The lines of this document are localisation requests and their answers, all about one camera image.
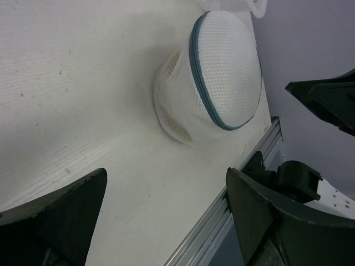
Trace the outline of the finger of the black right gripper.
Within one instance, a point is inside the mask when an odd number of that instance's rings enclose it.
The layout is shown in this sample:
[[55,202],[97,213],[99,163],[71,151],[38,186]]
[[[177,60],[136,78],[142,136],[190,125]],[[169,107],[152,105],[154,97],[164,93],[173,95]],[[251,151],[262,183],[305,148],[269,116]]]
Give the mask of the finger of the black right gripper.
[[354,70],[335,78],[290,82],[285,89],[316,117],[354,135]]

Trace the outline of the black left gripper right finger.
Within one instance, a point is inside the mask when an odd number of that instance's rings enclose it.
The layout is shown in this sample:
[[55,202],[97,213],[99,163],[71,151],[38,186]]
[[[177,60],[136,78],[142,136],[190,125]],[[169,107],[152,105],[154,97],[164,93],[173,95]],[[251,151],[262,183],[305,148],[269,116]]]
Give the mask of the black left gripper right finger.
[[354,265],[354,220],[300,204],[234,168],[226,186],[245,265]]

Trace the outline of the white mesh laundry bag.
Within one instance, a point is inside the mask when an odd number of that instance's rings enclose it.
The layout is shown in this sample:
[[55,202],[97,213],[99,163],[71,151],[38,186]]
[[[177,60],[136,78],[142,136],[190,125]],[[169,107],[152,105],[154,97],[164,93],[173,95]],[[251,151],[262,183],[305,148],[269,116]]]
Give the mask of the white mesh laundry bag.
[[182,48],[159,69],[153,96],[162,128],[187,145],[206,145],[246,125],[261,99],[255,41],[227,11],[207,11]]

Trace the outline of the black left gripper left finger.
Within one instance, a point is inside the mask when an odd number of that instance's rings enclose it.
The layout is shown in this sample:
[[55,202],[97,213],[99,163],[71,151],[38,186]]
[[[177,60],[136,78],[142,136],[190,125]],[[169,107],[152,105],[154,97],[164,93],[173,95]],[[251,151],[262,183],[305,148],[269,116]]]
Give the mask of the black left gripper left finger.
[[1,212],[1,265],[85,265],[107,187],[98,168]]

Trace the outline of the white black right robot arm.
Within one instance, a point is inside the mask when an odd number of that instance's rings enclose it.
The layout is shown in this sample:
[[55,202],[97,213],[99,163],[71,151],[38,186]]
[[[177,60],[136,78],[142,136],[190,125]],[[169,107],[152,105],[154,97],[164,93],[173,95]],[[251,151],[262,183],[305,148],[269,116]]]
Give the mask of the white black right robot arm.
[[[320,120],[354,136],[353,70],[336,78],[290,82],[286,90]],[[354,200],[305,163],[286,161],[279,166],[273,189],[316,210],[354,218]]]

